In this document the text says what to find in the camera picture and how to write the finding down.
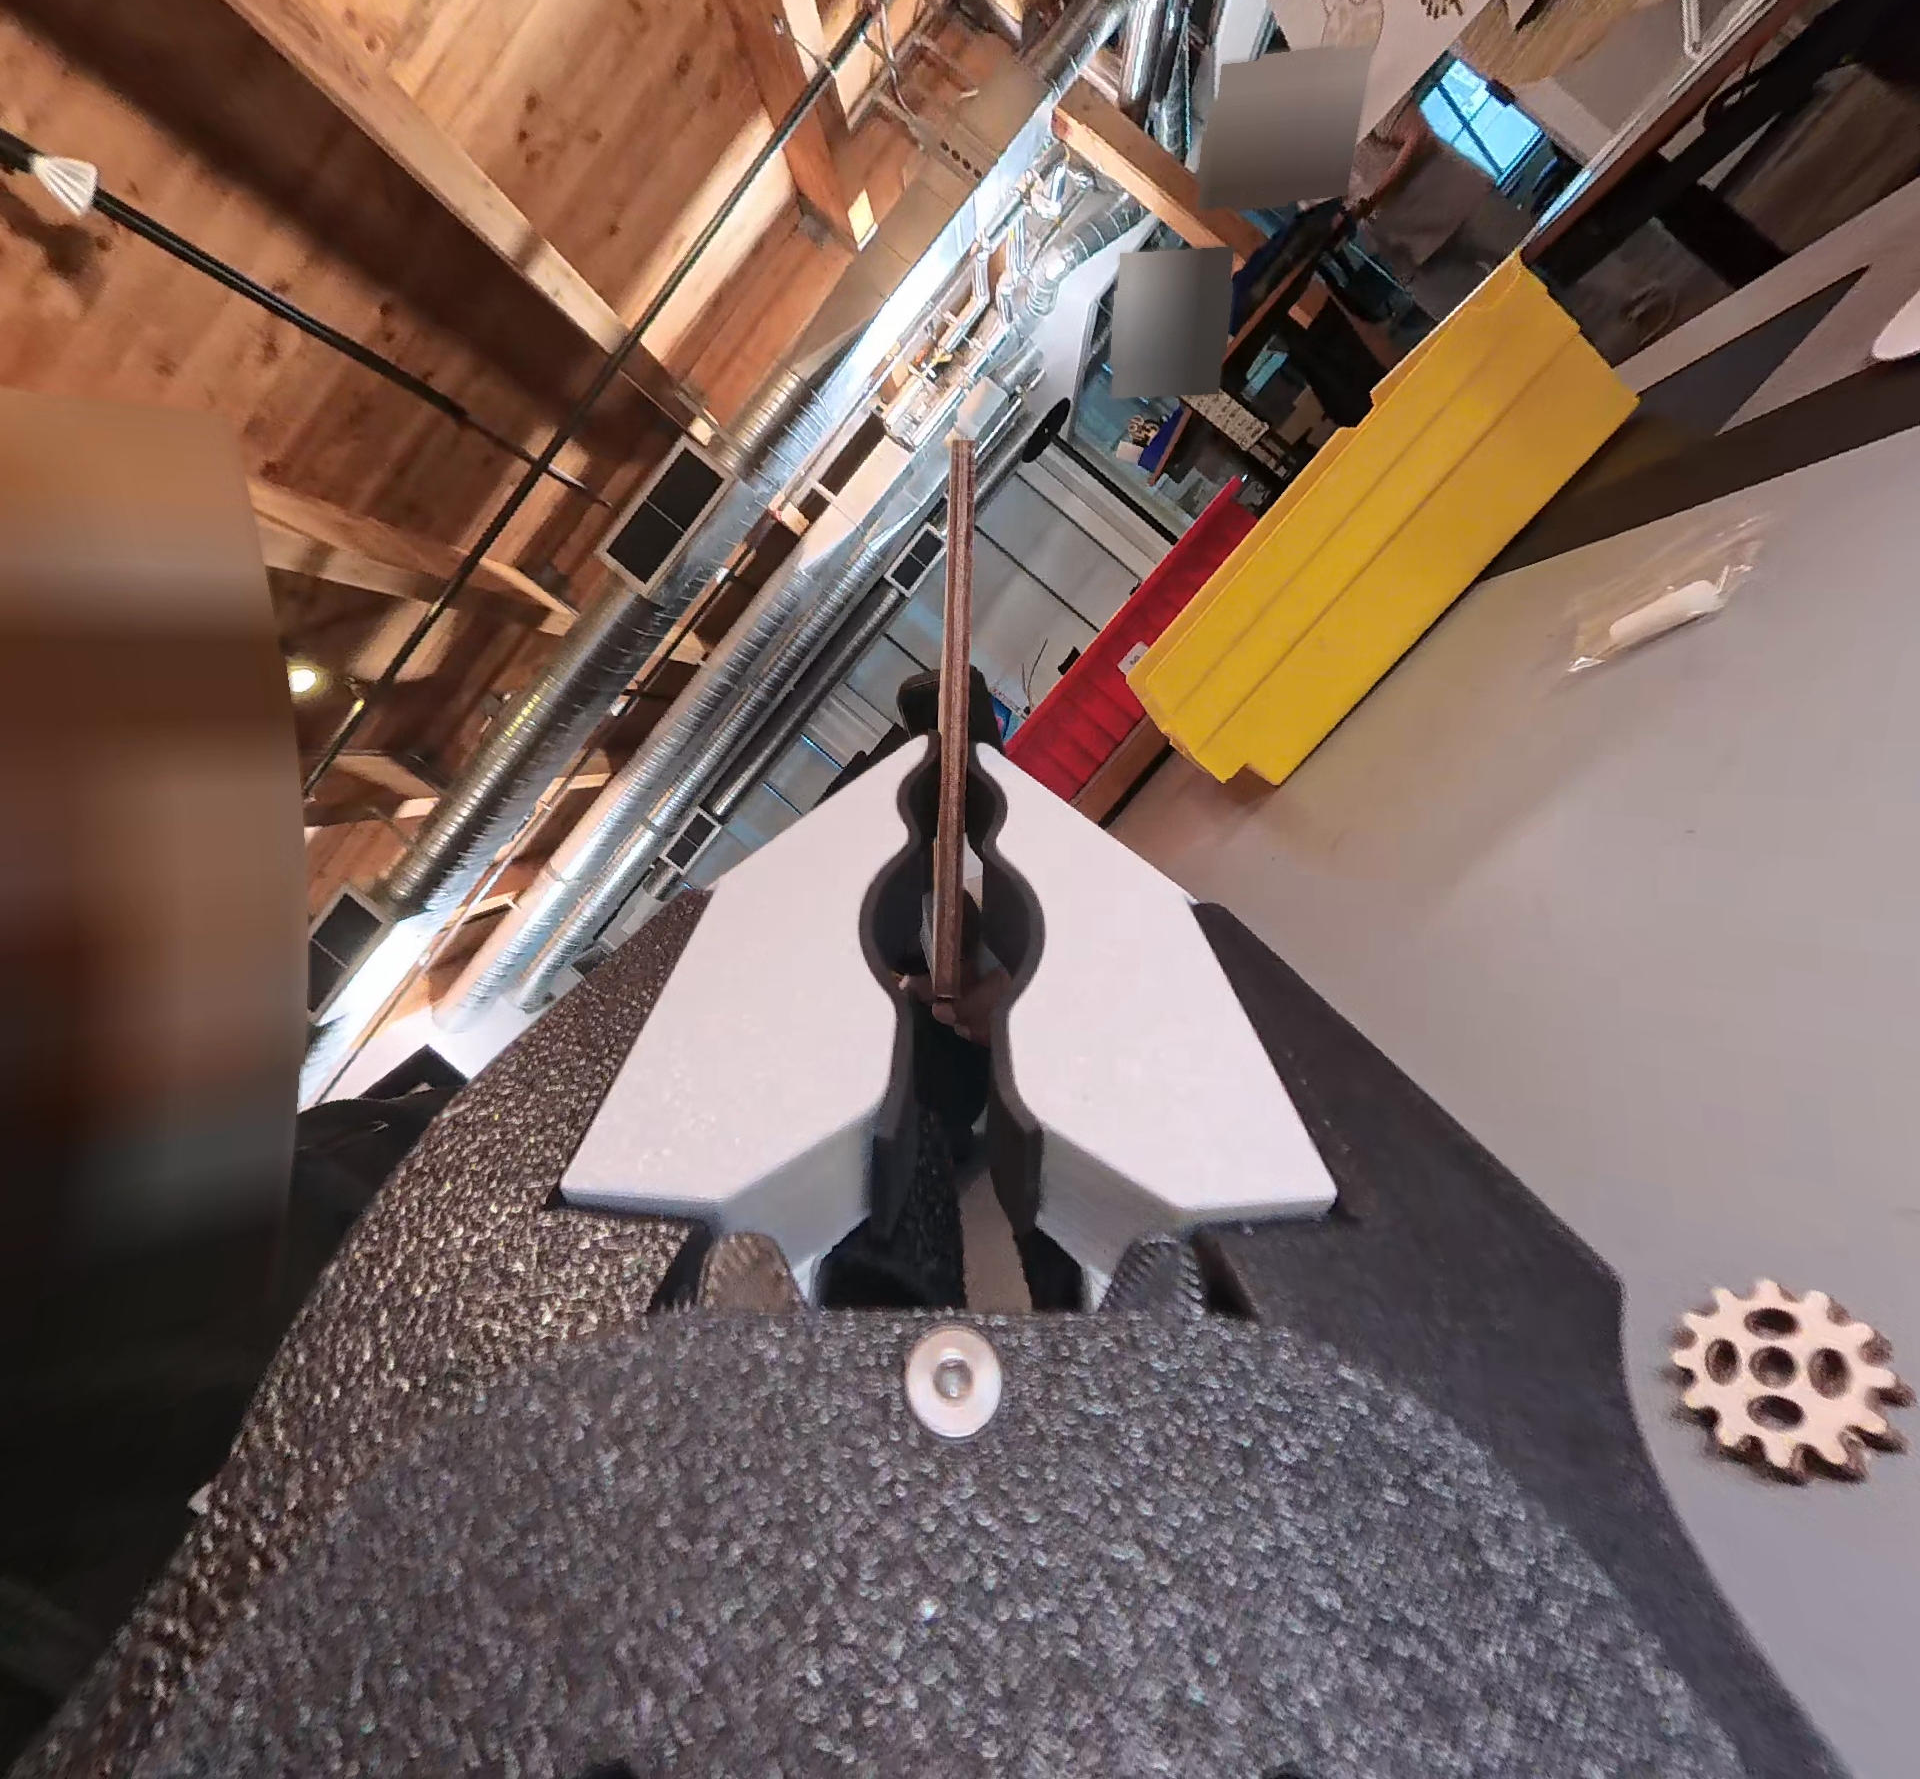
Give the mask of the yellow plastic bin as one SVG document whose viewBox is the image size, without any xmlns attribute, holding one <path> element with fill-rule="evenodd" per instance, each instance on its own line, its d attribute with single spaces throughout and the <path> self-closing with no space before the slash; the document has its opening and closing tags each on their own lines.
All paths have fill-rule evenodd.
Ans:
<svg viewBox="0 0 1920 1779">
<path fill-rule="evenodd" d="M 1524 258 L 1504 258 L 1139 658 L 1144 716 L 1213 781 L 1281 786 L 1636 407 Z"/>
</svg>

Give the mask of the small clear plastic bag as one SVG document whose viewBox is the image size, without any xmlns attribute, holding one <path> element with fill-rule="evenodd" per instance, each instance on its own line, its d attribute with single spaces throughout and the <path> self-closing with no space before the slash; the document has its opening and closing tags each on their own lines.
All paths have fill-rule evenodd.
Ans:
<svg viewBox="0 0 1920 1779">
<path fill-rule="evenodd" d="M 1719 615 L 1754 570 L 1765 517 L 1696 525 L 1641 554 L 1620 576 L 1580 593 L 1573 607 L 1565 676 Z"/>
</svg>

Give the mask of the person's left hand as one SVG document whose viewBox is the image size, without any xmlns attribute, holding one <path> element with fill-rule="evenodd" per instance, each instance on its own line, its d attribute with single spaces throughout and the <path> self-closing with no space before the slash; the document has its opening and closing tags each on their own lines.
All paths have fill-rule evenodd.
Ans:
<svg viewBox="0 0 1920 1779">
<path fill-rule="evenodd" d="M 1004 968 L 968 966 L 956 982 L 957 990 L 941 994 L 928 974 L 899 974 L 895 987 L 903 998 L 924 1010 L 933 1024 L 957 1037 L 988 1045 L 994 1037 L 997 1013 L 1009 997 L 1013 977 Z"/>
</svg>

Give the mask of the small wooden gear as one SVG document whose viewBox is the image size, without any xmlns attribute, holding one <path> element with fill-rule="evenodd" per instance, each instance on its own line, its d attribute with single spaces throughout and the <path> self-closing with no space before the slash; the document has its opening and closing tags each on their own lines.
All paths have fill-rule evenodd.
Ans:
<svg viewBox="0 0 1920 1779">
<path fill-rule="evenodd" d="M 1678 1316 L 1669 1367 L 1722 1456 L 1791 1484 L 1861 1481 L 1871 1453 L 1909 1452 L 1897 1417 L 1917 1397 L 1892 1343 L 1824 1292 L 1719 1285 Z"/>
</svg>

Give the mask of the red plastic bin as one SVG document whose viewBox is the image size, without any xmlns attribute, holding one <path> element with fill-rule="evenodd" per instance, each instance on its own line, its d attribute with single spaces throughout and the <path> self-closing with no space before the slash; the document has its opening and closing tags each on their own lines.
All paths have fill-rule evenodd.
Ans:
<svg viewBox="0 0 1920 1779">
<path fill-rule="evenodd" d="M 1243 490 L 1245 476 L 1227 482 L 1004 743 L 1004 754 L 1064 801 L 1087 793 L 1135 735 L 1146 716 L 1133 669 L 1255 530 Z"/>
</svg>

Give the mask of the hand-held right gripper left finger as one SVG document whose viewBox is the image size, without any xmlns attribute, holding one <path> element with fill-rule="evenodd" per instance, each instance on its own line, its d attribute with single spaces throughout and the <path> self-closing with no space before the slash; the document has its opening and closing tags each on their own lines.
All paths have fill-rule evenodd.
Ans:
<svg viewBox="0 0 1920 1779">
<path fill-rule="evenodd" d="M 899 997 L 863 907 L 909 849 L 912 738 L 725 871 L 587 1138 L 564 1207 L 762 1234 L 808 1270 L 872 1209 Z"/>
</svg>

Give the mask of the wooden gear parts sheet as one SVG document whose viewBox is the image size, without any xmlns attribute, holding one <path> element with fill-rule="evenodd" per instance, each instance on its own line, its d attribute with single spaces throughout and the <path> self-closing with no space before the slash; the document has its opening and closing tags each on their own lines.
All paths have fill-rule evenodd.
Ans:
<svg viewBox="0 0 1920 1779">
<path fill-rule="evenodd" d="M 957 431 L 949 442 L 947 579 L 938 688 L 938 801 L 930 849 L 933 929 L 930 998 L 937 1013 L 957 1014 L 966 972 L 966 852 L 971 757 L 971 606 L 976 525 L 976 442 Z"/>
</svg>

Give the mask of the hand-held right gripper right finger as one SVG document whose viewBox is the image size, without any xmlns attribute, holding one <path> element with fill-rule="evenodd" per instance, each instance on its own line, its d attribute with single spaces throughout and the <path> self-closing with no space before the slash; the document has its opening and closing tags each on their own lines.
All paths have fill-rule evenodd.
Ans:
<svg viewBox="0 0 1920 1779">
<path fill-rule="evenodd" d="M 1040 1233 L 1110 1282 L 1146 1236 L 1327 1217 L 1332 1170 L 1196 901 L 1010 759 L 978 763 L 992 869 L 1037 912 L 999 1056 L 1040 1139 Z"/>
</svg>

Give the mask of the silver ventilation duct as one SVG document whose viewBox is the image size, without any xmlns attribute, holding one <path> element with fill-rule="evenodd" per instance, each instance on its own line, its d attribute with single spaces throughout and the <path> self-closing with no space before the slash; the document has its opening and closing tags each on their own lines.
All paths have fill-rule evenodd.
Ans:
<svg viewBox="0 0 1920 1779">
<path fill-rule="evenodd" d="M 951 113 L 923 174 L 882 219 L 795 341 L 766 401 L 736 431 L 736 465 L 691 534 L 640 589 L 614 587 L 564 635 L 503 729 L 457 779 L 403 864 L 381 884 L 392 937 L 408 952 L 446 927 L 591 730 L 632 684 L 725 558 L 762 518 L 804 508 L 826 486 L 815 469 L 862 415 L 872 380 L 924 314 L 961 250 L 990 233 L 1044 150 L 1044 127 L 1094 51 L 1120 36 L 1120 104 L 1135 125 L 1165 91 L 1171 12 L 1186 0 L 1070 0 L 1037 48 Z"/>
</svg>

